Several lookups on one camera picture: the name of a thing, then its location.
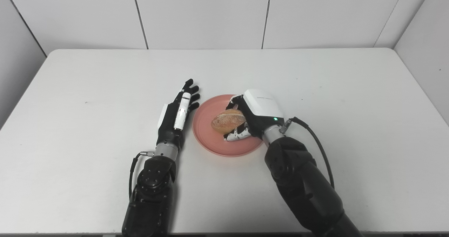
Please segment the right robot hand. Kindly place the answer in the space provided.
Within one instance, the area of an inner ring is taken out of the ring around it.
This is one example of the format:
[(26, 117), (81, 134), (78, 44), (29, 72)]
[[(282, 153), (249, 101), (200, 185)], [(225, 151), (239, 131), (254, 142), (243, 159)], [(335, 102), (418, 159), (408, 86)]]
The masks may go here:
[(252, 136), (270, 145), (285, 136), (280, 131), (285, 123), (283, 112), (274, 97), (264, 90), (249, 89), (242, 95), (234, 95), (226, 109), (241, 111), (246, 122), (225, 134), (225, 141), (239, 141)]

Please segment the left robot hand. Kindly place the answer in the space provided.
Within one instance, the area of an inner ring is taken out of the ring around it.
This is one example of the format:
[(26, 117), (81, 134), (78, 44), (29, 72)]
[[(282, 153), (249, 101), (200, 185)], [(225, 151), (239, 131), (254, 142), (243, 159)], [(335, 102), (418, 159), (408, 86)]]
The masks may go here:
[(176, 95), (174, 101), (167, 105), (162, 122), (158, 128), (158, 139), (156, 144), (172, 144), (178, 152), (184, 146), (184, 126), (190, 114), (200, 104), (199, 86), (194, 85), (194, 80), (189, 79)]

